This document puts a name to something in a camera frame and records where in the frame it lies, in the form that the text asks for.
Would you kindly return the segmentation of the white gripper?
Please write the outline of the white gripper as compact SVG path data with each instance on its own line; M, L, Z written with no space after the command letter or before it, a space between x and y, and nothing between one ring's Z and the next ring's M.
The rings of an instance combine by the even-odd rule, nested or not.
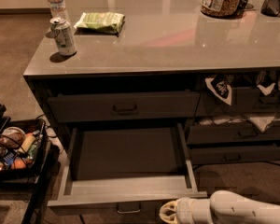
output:
M208 199L170 201L160 208L159 217L166 224L213 224Z

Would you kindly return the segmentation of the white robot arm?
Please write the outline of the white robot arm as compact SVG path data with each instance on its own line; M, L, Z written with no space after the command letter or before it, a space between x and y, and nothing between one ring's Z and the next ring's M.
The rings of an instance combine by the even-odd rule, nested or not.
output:
M170 201L161 207L159 216L167 224L280 224L280 205L219 190L208 199Z

